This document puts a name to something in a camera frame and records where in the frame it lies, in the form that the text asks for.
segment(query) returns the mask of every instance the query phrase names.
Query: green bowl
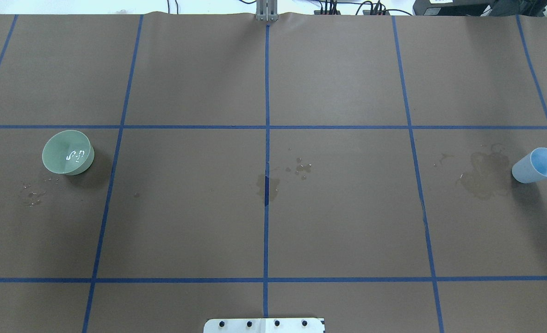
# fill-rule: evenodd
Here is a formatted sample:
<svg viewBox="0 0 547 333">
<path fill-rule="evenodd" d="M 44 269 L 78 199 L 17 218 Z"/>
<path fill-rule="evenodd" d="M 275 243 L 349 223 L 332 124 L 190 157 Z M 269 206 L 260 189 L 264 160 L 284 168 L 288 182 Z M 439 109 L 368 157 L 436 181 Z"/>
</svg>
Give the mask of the green bowl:
<svg viewBox="0 0 547 333">
<path fill-rule="evenodd" d="M 45 168 L 52 173 L 72 176 L 90 167 L 94 160 L 94 149 L 84 133 L 65 130 L 47 141 L 41 159 Z"/>
</svg>

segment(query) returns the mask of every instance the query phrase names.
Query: black cable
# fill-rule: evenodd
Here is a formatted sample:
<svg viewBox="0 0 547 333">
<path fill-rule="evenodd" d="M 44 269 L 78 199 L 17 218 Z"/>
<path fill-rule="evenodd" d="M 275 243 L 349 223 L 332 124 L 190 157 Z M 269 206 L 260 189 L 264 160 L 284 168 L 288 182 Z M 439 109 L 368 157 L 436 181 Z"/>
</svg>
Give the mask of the black cable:
<svg viewBox="0 0 547 333">
<path fill-rule="evenodd" d="M 358 7 L 358 10 L 356 11 L 356 15 L 358 15 L 358 13 L 360 12 L 360 8 L 362 8 L 362 6 L 364 6 L 366 3 L 369 3 L 370 4 L 370 10 L 373 10 L 373 6 L 374 6 L 373 2 L 366 0 L 366 1 L 362 2 L 362 4 L 360 4 L 360 6 Z"/>
<path fill-rule="evenodd" d="M 406 12 L 406 11 L 402 11 L 401 9 L 385 9 L 385 10 L 380 11 L 380 12 L 382 13 L 381 15 L 384 15 L 384 13 L 386 13 L 386 12 L 388 12 L 388 11 L 404 12 L 404 13 L 406 13 L 406 14 L 409 15 L 409 16 L 413 16 L 413 15 L 411 15 L 411 13 L 408 13 L 408 12 Z"/>
</svg>

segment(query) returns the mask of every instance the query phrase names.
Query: metal bracket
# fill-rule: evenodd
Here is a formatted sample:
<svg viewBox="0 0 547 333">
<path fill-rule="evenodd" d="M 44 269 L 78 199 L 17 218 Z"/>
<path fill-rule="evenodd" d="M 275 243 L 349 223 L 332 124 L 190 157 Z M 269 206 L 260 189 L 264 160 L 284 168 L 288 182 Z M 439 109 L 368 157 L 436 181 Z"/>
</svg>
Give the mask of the metal bracket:
<svg viewBox="0 0 547 333">
<path fill-rule="evenodd" d="M 255 19 L 263 22 L 278 21 L 278 0 L 257 0 Z"/>
</svg>

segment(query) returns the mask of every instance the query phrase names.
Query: wet stain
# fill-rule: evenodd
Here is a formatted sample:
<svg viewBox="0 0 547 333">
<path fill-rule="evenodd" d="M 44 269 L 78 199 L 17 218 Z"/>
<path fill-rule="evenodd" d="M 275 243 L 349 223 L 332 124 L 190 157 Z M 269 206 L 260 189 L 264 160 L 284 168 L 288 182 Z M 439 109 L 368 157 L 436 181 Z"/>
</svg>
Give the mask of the wet stain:
<svg viewBox="0 0 547 333">
<path fill-rule="evenodd" d="M 257 192 L 257 195 L 260 196 L 261 199 L 263 199 L 263 202 L 265 202 L 265 174 L 261 173 L 261 175 L 257 177 L 257 183 L 255 183 L 255 185 L 259 187 L 259 191 Z M 280 185 L 280 179 L 269 178 L 270 191 L 268 192 L 268 194 L 269 194 L 270 202 L 275 200 L 275 198 L 278 196 L 279 185 Z"/>
<path fill-rule="evenodd" d="M 442 158 L 440 158 L 440 160 L 438 162 L 440 162 L 440 165 L 442 165 L 442 161 L 449 158 L 449 157 L 454 157 L 455 155 L 453 154 L 445 154 L 445 153 L 442 153 Z"/>
<path fill-rule="evenodd" d="M 474 152 L 471 155 L 472 171 L 462 173 L 457 180 L 473 196 L 487 200 L 493 196 L 506 196 L 510 192 L 510 160 L 502 154 L 503 145 L 496 143 L 491 152 Z"/>
</svg>

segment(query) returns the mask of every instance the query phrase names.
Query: tipped over cup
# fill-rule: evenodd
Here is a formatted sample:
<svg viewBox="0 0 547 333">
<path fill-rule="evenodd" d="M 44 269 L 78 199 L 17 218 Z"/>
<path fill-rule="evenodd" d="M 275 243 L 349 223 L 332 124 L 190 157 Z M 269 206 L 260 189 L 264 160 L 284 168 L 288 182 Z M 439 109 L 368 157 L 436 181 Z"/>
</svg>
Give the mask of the tipped over cup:
<svg viewBox="0 0 547 333">
<path fill-rule="evenodd" d="M 81 131 L 65 130 L 47 141 L 41 159 L 45 168 L 52 173 L 72 176 L 90 167 L 94 160 L 94 149 Z"/>
<path fill-rule="evenodd" d="M 536 148 L 513 167 L 512 175 L 521 183 L 547 179 L 547 148 Z"/>
</svg>

